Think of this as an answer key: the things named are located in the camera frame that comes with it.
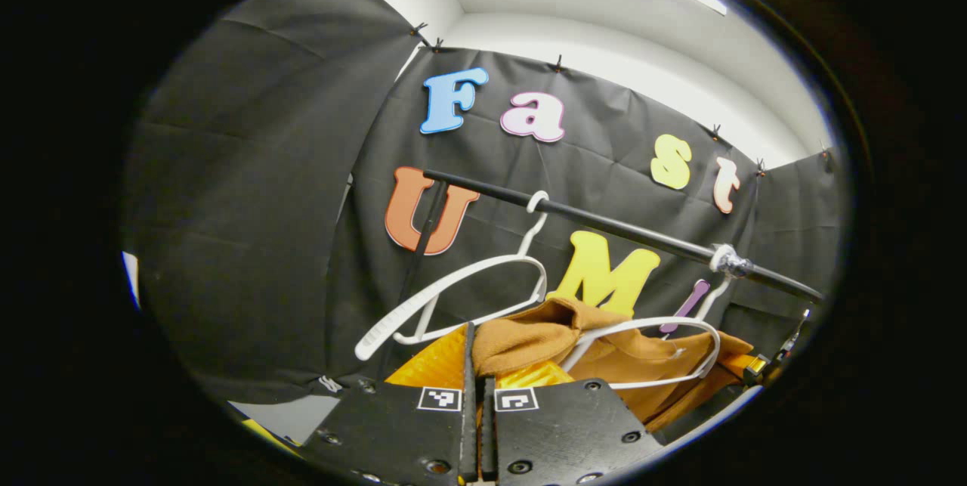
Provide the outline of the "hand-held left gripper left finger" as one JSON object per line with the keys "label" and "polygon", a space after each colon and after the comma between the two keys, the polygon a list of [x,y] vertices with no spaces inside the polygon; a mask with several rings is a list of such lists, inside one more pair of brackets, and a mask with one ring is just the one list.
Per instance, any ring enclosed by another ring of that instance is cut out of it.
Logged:
{"label": "hand-held left gripper left finger", "polygon": [[359,484],[470,485],[479,479],[476,329],[457,329],[457,387],[357,378],[299,448],[310,464]]}

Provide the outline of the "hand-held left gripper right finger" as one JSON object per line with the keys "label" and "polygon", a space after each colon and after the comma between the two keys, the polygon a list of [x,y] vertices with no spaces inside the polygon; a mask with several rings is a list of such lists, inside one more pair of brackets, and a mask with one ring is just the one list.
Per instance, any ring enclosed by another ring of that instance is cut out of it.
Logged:
{"label": "hand-held left gripper right finger", "polygon": [[484,376],[481,389],[487,485],[592,485],[663,449],[598,378],[500,388]]}

